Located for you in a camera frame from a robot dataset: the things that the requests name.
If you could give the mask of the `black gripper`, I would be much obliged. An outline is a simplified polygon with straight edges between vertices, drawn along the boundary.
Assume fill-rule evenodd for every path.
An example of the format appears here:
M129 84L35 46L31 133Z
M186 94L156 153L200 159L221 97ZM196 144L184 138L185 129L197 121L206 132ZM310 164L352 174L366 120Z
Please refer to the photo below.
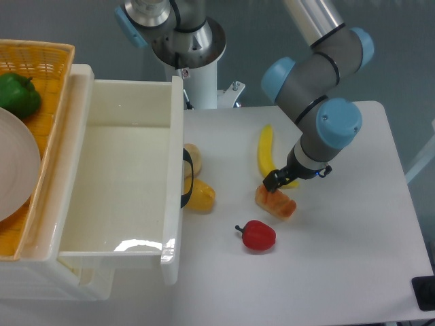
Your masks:
M284 185L289 185L297 179L308 180L314 177L325 178L332 172L332 167L326 163L324 166L316 169L310 169L303 166L296 158L292 158L290 162L281 170L272 170L262 183L267 192L273 193Z

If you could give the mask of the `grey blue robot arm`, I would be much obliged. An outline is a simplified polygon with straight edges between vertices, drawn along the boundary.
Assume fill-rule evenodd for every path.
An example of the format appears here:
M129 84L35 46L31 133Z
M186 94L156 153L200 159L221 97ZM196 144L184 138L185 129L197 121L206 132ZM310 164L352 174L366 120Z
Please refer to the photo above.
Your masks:
M286 1L285 6L313 53L304 62L276 61L261 81L270 101L302 133L286 165L266 174L269 192L331 172L330 161L352 142L362 116L352 102L327 93L363 68L375 50L370 35L348 28L330 1ZM115 17L134 46L152 48L167 77L184 80L187 109L215 109L228 98L216 86L226 38L206 15L204 1L124 1Z

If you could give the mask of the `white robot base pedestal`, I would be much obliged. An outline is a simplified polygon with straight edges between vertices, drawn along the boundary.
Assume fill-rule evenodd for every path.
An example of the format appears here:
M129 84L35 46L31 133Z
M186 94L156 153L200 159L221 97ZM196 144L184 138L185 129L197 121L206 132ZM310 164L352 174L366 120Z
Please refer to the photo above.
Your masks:
M152 42L152 50L162 63L167 79L183 79L184 100L188 109L226 109L239 107L245 90L241 81L227 89L218 88L218 61L226 50L221 25L207 17L195 31L171 31Z

